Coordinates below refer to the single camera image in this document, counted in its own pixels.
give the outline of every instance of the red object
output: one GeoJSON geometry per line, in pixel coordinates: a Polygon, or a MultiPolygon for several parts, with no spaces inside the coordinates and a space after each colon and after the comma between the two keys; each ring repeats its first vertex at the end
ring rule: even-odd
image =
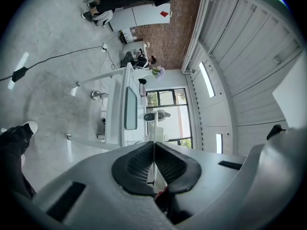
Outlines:
{"type": "Polygon", "coordinates": [[[160,15],[162,15],[163,17],[166,17],[166,16],[168,15],[168,13],[167,13],[167,12],[162,11],[162,12],[160,13],[160,15]]]}

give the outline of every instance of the window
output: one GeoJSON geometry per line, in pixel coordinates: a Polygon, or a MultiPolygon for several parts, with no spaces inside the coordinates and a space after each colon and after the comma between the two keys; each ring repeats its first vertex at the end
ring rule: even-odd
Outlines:
{"type": "Polygon", "coordinates": [[[216,153],[222,154],[223,153],[223,135],[216,134],[216,153]]]}
{"type": "Polygon", "coordinates": [[[147,112],[164,110],[171,114],[166,120],[158,122],[168,141],[186,148],[192,148],[189,108],[184,89],[147,92],[147,112]]]}
{"type": "Polygon", "coordinates": [[[209,78],[209,74],[208,74],[208,72],[207,72],[207,70],[205,68],[205,65],[201,62],[199,64],[199,67],[201,69],[202,76],[205,79],[207,90],[209,92],[209,96],[210,96],[210,98],[214,97],[215,93],[214,93],[214,90],[213,90],[213,87],[212,87],[212,83],[211,83],[210,78],[209,78]]]}

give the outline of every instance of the hair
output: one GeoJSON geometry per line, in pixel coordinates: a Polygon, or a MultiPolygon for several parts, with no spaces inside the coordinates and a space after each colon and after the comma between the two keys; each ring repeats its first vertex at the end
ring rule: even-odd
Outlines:
{"type": "Polygon", "coordinates": [[[157,59],[154,57],[154,56],[152,56],[152,60],[151,60],[151,62],[150,62],[151,64],[155,64],[155,63],[157,63],[157,59]]]}

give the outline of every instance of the concrete floor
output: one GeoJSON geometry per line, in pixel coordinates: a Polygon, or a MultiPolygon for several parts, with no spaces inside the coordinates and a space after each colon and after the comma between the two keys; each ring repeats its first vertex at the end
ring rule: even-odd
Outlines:
{"type": "MultiPolygon", "coordinates": [[[[87,10],[81,0],[27,0],[0,43],[0,78],[15,71],[25,52],[28,57],[24,66],[29,67],[51,56],[108,41],[111,58],[119,63],[123,45],[118,33],[83,20],[80,14],[87,10]]],[[[79,87],[75,96],[72,89],[77,81],[98,75],[105,59],[100,49],[82,51],[38,65],[13,88],[9,80],[0,82],[0,127],[8,129],[28,120],[38,123],[23,166],[36,191],[76,162],[104,152],[75,143],[70,149],[66,137],[72,134],[95,140],[97,130],[102,128],[102,102],[92,101],[89,94],[92,90],[107,91],[99,81],[79,87]]],[[[101,70],[111,70],[109,58],[101,70]]]]}

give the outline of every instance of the flower bouquet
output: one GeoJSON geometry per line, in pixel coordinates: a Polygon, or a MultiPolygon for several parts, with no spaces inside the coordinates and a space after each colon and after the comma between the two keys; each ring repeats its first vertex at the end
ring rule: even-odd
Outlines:
{"type": "Polygon", "coordinates": [[[164,68],[161,66],[153,67],[152,71],[153,71],[153,75],[158,81],[160,81],[160,79],[164,76],[164,73],[165,73],[164,68]]]}

